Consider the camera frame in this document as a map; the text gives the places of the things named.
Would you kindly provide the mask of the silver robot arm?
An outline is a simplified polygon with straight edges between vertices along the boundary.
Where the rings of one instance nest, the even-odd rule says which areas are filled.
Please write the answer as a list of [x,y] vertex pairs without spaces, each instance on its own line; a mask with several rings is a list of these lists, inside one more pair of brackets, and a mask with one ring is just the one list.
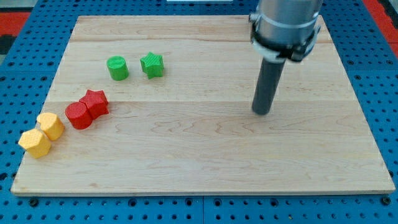
[[270,63],[301,62],[313,49],[322,0],[260,0],[249,15],[254,49]]

